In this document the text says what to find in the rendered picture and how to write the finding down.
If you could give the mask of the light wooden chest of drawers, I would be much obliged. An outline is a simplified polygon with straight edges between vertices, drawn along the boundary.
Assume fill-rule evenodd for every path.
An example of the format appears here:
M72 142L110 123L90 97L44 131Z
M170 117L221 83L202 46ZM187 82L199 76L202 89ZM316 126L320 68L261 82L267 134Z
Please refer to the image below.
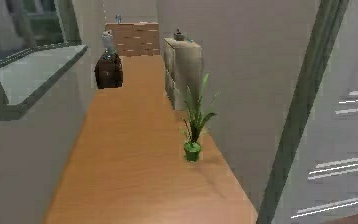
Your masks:
M159 24L106 23L105 30L113 35L113 43L119 56L153 56L160 54Z

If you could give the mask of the green house plant in pot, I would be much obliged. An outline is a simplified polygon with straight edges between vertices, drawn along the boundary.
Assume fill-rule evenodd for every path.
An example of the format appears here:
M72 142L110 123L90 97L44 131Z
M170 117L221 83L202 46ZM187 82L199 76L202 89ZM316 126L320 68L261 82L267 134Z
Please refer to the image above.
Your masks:
M185 142L183 144L184 158L188 162L197 162L199 160L202 146L198 140L203 134L206 123L217 116L217 113L212 111L212 107L219 96L219 92L212 98L207 111L204 112L202 109L203 94L208 79L209 74L206 73L202 78L200 93L198 95L196 95L189 86L186 87L186 92L181 94L187 111L187 117L182 119L185 128L181 129L181 132L185 136Z

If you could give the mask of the grey figure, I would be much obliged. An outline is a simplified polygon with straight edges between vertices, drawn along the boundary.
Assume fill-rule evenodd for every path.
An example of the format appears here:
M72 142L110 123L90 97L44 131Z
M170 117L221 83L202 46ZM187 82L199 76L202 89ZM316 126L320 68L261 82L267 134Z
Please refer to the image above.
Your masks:
M116 52L115 46L113 43L113 36L110 31L104 31L102 33L102 40L104 47L107 49L107 51L111 54L114 54Z

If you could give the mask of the pale beige cupboard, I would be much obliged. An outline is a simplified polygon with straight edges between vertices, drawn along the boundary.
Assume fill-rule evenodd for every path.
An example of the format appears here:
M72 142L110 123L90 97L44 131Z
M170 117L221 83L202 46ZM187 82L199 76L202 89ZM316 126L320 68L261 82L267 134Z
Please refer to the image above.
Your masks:
M200 92L202 80L202 48L195 42L164 39L165 91L174 110L186 110L187 88L194 98Z

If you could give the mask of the grey framed glass door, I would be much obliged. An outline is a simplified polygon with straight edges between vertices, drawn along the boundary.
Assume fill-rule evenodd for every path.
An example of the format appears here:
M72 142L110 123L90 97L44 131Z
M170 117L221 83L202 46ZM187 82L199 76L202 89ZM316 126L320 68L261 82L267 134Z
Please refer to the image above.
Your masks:
M358 0L321 0L256 224L358 224Z

